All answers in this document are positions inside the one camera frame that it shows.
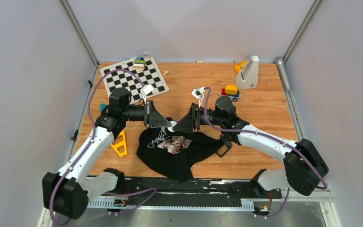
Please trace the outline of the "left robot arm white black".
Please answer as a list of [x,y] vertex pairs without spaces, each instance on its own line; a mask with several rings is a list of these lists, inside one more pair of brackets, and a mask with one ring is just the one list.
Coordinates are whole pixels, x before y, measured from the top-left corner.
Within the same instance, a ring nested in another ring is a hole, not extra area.
[[115,141],[127,121],[141,121],[149,128],[172,127],[148,100],[143,106],[130,104],[131,94],[116,88],[109,96],[109,104],[93,122],[88,138],[76,154],[56,173],[47,172],[42,179],[43,205],[52,215],[62,214],[78,219],[90,201],[112,192],[121,195],[126,183],[123,172],[107,168],[100,175],[87,176],[101,154]]

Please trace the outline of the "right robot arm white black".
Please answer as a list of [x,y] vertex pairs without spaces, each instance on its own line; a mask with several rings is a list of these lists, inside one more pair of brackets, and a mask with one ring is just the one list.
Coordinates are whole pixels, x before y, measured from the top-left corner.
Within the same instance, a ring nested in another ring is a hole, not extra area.
[[287,140],[256,128],[237,116],[229,98],[218,98],[213,110],[192,104],[173,130],[192,133],[201,125],[220,131],[229,142],[254,148],[283,164],[283,168],[263,169],[253,177],[251,191],[256,197],[264,197],[273,189],[292,188],[304,196],[311,195],[315,189],[327,189],[324,178],[329,172],[328,166],[310,140]]

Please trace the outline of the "black printed t-shirt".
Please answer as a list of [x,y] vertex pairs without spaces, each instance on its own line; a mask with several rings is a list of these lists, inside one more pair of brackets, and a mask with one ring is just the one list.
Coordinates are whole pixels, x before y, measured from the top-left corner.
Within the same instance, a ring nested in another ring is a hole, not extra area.
[[139,137],[137,157],[153,171],[178,182],[193,179],[191,167],[224,146],[202,132],[171,132],[165,127],[147,128]]

